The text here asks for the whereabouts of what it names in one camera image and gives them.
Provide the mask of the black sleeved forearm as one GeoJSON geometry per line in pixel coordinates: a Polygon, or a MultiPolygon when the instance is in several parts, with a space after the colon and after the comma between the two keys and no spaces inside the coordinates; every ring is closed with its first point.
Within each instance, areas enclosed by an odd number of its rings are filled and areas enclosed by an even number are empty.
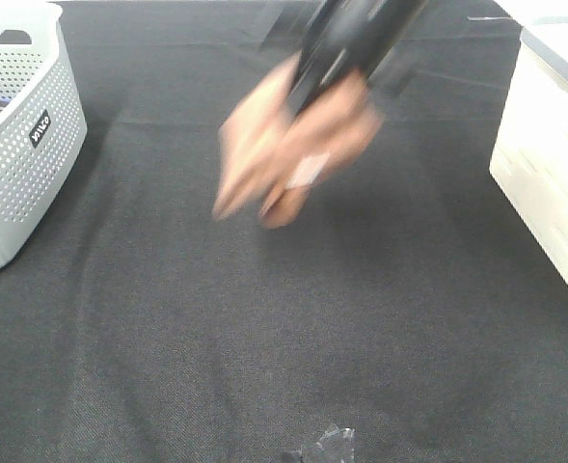
{"type": "Polygon", "coordinates": [[[300,53],[286,99],[290,113],[299,116],[352,70],[369,78],[425,5],[409,0],[283,4],[262,44],[289,44],[300,53]]]}

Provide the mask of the bare human hand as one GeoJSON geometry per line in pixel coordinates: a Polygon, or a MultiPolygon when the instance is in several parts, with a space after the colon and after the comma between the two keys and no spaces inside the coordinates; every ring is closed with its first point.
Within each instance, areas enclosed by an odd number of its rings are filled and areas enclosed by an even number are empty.
{"type": "Polygon", "coordinates": [[[277,64],[222,124],[214,218],[260,201],[265,228],[290,224],[312,188],[356,161],[379,131],[382,115],[357,70],[292,117],[285,100],[298,61],[293,55],[277,64]]]}

